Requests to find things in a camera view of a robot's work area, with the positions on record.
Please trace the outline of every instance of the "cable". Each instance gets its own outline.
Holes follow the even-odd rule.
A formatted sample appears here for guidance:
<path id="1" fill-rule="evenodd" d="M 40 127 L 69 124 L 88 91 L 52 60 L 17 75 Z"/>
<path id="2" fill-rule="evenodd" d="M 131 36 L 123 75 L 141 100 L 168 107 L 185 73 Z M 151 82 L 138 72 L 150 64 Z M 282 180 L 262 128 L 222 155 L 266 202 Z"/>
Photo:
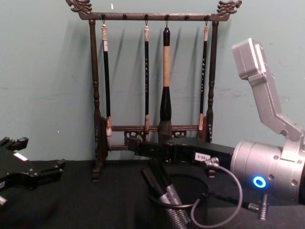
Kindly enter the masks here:
<path id="1" fill-rule="evenodd" d="M 221 167 L 220 165 L 218 165 L 217 163 L 210 163 L 209 164 L 210 167 L 214 167 L 214 168 L 217 168 L 217 169 L 220 169 L 224 172 L 226 172 L 227 174 L 229 174 L 233 179 L 234 181 L 236 182 L 237 186 L 238 186 L 238 192 L 239 192 L 239 200 L 238 200 L 238 204 L 237 204 L 237 207 L 236 207 L 236 210 L 235 212 L 229 217 L 227 218 L 225 221 L 221 222 L 221 223 L 218 223 L 218 224 L 214 224 L 214 225 L 202 225 L 200 223 L 198 223 L 195 218 L 194 218 L 194 212 L 195 212 L 195 209 L 200 201 L 200 199 L 197 199 L 196 202 L 194 203 L 193 207 L 192 207 L 192 210 L 191 210 L 191 219 L 193 221 L 193 223 L 200 227 L 200 228 L 217 228 L 217 227 L 220 227 L 220 226 L 223 226 L 225 224 L 227 224 L 229 221 L 231 221 L 236 215 L 237 213 L 239 212 L 239 210 L 241 209 L 241 206 L 242 206 L 242 202 L 243 202 L 243 189 L 242 189 L 242 186 L 241 184 L 239 183 L 237 177 L 231 173 L 229 170 L 227 170 L 226 168 L 224 167 Z"/>

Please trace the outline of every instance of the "label sticker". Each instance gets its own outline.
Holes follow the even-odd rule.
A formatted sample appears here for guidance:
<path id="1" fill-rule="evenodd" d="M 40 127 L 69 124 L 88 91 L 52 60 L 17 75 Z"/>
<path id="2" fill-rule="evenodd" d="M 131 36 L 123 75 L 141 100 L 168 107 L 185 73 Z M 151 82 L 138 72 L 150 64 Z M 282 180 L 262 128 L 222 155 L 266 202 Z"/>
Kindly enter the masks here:
<path id="1" fill-rule="evenodd" d="M 206 160 L 208 160 L 210 158 L 211 158 L 210 155 L 195 153 L 195 160 L 196 161 L 206 161 Z"/>
<path id="2" fill-rule="evenodd" d="M 15 153 L 14 156 L 18 157 L 22 161 L 28 160 L 25 156 L 21 155 L 20 153 Z"/>
<path id="3" fill-rule="evenodd" d="M 5 181 L 0 183 L 0 189 L 3 188 L 5 186 Z"/>

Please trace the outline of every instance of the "black table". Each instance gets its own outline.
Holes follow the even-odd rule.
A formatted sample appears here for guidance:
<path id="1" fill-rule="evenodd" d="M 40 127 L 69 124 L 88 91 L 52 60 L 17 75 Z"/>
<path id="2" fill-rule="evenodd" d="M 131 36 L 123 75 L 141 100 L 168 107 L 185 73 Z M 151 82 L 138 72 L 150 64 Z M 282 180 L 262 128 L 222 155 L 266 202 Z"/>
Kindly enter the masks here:
<path id="1" fill-rule="evenodd" d="M 37 167 L 48 162 L 34 162 Z M 8 200 L 0 208 L 0 229 L 148 229 L 152 225 L 147 185 L 140 175 L 145 161 L 107 161 L 99 183 L 91 181 L 92 161 L 68 161 L 60 182 L 34 191 L 11 188 L 0 193 Z M 238 197 L 229 176 L 221 173 L 207 179 L 204 172 L 188 165 L 166 166 L 170 174 L 189 174 L 206 180 L 220 195 Z M 174 179 L 187 201 L 198 190 Z M 244 200 L 257 203 L 259 195 L 244 189 Z M 208 223 L 223 221 L 234 206 L 219 200 L 208 201 Z M 223 229 L 305 228 L 305 206 L 270 199 L 268 219 L 259 221 L 255 213 L 242 209 Z"/>

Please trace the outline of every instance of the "screw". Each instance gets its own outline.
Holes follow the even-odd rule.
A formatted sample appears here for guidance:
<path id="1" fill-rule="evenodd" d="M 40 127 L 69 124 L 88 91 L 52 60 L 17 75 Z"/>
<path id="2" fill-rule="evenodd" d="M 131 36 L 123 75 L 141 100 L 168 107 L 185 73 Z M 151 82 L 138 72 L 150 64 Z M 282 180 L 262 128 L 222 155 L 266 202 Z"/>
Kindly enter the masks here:
<path id="1" fill-rule="evenodd" d="M 297 185 L 298 182 L 296 180 L 292 180 L 291 183 L 292 183 L 292 185 Z"/>

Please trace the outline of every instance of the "hanging hook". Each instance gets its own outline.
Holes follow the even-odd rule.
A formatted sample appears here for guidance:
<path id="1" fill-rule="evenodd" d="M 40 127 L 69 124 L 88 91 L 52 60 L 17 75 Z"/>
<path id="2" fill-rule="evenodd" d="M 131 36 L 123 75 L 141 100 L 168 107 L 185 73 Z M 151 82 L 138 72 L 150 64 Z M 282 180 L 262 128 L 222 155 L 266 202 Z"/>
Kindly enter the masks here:
<path id="1" fill-rule="evenodd" d="M 105 17 L 106 17 L 106 15 L 103 13 L 102 14 L 102 22 L 103 22 L 103 24 L 105 24 Z"/>
<path id="2" fill-rule="evenodd" d="M 148 24 L 148 14 L 145 14 L 145 25 L 147 26 Z"/>
<path id="3" fill-rule="evenodd" d="M 168 25 L 168 18 L 170 17 L 170 15 L 169 14 L 167 14 L 166 16 L 165 16 L 165 24 L 166 24 L 166 27 L 167 27 L 167 25 Z"/>

